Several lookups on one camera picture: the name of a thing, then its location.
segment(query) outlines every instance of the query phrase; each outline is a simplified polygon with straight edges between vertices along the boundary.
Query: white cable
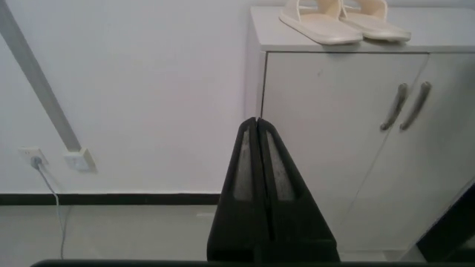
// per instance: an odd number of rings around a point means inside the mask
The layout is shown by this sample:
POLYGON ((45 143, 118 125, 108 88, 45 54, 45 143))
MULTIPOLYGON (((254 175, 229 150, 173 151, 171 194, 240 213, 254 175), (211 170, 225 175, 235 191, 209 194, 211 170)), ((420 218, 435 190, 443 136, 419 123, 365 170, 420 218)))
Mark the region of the white cable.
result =
POLYGON ((46 186, 48 187, 48 189, 50 189, 51 193, 54 195, 54 198, 56 199, 56 215, 58 216, 59 227, 61 227, 61 251, 60 251, 59 255, 61 257, 61 260, 63 260, 64 259, 63 251, 64 251, 64 247, 65 247, 65 227, 63 226, 62 221, 61 221, 61 212, 59 210, 59 198, 58 198, 58 195, 56 194, 56 192, 51 188, 51 185, 48 182, 48 179, 46 179, 45 175, 43 174, 43 172, 40 168, 40 166, 43 166, 43 164, 41 163, 41 161, 36 162, 36 163, 37 163, 38 168, 36 168, 35 166, 33 166, 33 167, 39 172, 39 174, 42 175, 42 178, 45 181, 46 186))

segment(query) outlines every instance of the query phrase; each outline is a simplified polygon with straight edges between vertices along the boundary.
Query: floor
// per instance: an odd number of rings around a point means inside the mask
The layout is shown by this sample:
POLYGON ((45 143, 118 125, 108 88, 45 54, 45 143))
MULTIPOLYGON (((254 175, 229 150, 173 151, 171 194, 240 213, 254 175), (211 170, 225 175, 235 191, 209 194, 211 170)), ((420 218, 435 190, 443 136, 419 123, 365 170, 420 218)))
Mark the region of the floor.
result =
MULTIPOLYGON (((62 206, 65 259, 206 260, 215 206, 62 206)), ((0 266, 58 259, 55 206, 0 207, 0 266)), ((340 253, 343 261, 386 261, 384 253, 340 253)))

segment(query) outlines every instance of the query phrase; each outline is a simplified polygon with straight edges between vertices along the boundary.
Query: slipper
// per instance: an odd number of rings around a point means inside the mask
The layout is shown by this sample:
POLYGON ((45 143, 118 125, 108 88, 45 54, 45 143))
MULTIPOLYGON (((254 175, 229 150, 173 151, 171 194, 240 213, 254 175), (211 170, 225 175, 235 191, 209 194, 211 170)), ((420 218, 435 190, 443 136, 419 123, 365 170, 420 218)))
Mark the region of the slipper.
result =
POLYGON ((316 0, 317 8, 300 7, 300 0, 287 2, 279 19, 323 45, 360 42, 361 32, 339 21, 341 0, 316 0))
POLYGON ((407 42, 410 32, 386 22, 387 2, 385 0, 353 0, 361 9, 342 4, 340 20, 369 39, 407 42))

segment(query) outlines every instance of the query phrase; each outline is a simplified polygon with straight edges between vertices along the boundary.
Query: cabinet handle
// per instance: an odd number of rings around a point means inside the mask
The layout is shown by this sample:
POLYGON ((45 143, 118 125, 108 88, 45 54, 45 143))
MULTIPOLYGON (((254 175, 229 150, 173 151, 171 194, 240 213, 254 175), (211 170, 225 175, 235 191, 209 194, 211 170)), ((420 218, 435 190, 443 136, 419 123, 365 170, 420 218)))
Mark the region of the cabinet handle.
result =
POLYGON ((398 87, 398 93, 396 94, 396 98, 394 99, 394 103, 391 106, 389 114, 387 115, 386 121, 381 123, 379 129, 381 131, 386 131, 389 129, 393 123, 398 118, 399 113, 401 112, 402 105, 406 101, 407 98, 407 84, 402 84, 398 87))
POLYGON ((419 96, 417 96, 413 110, 409 113, 406 120, 399 126, 402 131, 406 131, 413 124, 414 120, 416 120, 417 115, 419 115, 422 107, 424 107, 425 101, 428 99, 430 89, 432 89, 432 85, 429 82, 424 82, 421 85, 421 90, 419 91, 419 96))

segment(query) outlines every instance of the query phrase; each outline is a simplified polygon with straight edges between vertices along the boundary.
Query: cabinet door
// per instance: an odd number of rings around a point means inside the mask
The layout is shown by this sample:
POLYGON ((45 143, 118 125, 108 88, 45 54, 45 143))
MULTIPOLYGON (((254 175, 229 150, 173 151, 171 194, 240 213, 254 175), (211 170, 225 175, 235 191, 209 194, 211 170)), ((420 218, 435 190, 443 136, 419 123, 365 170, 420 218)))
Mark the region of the cabinet door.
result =
POLYGON ((344 250, 406 249, 475 175, 475 54, 431 55, 342 225, 344 250), (421 84, 432 88, 419 115, 421 84))
POLYGON ((428 55, 270 53, 263 118, 278 130, 335 238, 387 132, 398 86, 428 55))

